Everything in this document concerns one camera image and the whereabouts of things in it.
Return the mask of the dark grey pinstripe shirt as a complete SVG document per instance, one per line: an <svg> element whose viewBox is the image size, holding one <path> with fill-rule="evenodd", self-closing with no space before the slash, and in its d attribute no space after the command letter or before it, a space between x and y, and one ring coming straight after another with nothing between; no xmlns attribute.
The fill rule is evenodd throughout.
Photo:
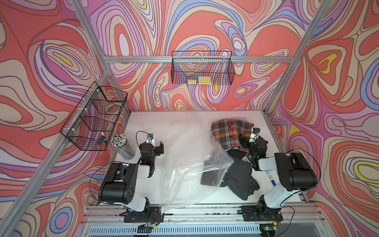
<svg viewBox="0 0 379 237"><path fill-rule="evenodd" d="M205 186L228 187L237 197L247 200L260 189L258 182L252 177L252 167L248 163L233 158L234 163L228 170L214 169L202 174L200 184Z"/></svg>

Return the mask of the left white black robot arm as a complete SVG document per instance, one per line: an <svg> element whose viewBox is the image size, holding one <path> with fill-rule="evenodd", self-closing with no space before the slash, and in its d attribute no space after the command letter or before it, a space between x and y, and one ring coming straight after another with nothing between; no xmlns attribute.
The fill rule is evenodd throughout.
<svg viewBox="0 0 379 237"><path fill-rule="evenodd" d="M120 204L134 212L148 212L150 201L136 194L137 180L151 178L156 157L164 154L164 143L144 142L139 145L141 159L136 164L112 163L98 192L101 203Z"/></svg>

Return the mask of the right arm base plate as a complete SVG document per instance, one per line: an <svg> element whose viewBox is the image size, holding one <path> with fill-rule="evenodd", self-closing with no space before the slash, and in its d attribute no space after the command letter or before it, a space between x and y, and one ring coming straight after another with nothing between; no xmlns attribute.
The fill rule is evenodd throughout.
<svg viewBox="0 0 379 237"><path fill-rule="evenodd" d="M245 222L281 222L283 216L281 214L281 208L269 208L266 206L248 205L241 206L238 214L242 215Z"/></svg>

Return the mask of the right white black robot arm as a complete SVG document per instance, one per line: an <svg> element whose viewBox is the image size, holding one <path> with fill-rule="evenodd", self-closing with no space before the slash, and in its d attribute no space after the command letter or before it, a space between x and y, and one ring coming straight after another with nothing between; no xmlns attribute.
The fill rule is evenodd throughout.
<svg viewBox="0 0 379 237"><path fill-rule="evenodd" d="M276 171L279 178L270 192L260 197L257 214L277 214L293 195L318 184L315 172L302 153L275 153L273 157L267 157L268 142L262 137L246 138L240 135L239 141L243 148L248 149L247 159L255 171Z"/></svg>

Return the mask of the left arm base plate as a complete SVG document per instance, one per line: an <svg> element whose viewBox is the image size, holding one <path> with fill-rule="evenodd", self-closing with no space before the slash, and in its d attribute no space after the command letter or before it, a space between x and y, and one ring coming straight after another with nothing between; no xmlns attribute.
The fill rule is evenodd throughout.
<svg viewBox="0 0 379 237"><path fill-rule="evenodd" d="M120 214L124 217L124 223L161 223L164 221L164 213L161 206L146 207L142 212L127 209Z"/></svg>

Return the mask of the clear plastic vacuum bag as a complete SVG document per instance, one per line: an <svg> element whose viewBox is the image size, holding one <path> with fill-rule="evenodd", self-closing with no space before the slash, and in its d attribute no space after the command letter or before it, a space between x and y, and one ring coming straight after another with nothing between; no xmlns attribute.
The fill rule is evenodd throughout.
<svg viewBox="0 0 379 237"><path fill-rule="evenodd" d="M161 198L166 210L197 204L215 193L234 164L200 116L174 123L163 139Z"/></svg>

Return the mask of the black button shirt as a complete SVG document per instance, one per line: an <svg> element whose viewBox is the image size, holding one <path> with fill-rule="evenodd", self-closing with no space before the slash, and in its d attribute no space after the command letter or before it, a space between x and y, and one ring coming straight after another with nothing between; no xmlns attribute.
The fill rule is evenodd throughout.
<svg viewBox="0 0 379 237"><path fill-rule="evenodd" d="M242 151L242 150L239 150L239 149L229 149L227 150L227 153L234 159L238 159L238 160L241 160L243 159L247 152L245 151Z"/></svg>

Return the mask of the multicolour tartan plaid shirt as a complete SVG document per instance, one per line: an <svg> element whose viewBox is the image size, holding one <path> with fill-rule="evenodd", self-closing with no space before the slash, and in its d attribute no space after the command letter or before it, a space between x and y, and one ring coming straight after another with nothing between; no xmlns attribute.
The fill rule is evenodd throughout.
<svg viewBox="0 0 379 237"><path fill-rule="evenodd" d="M211 124L211 133L224 150L237 148L247 152L240 143L243 135L250 138L254 124L242 119L221 119Z"/></svg>

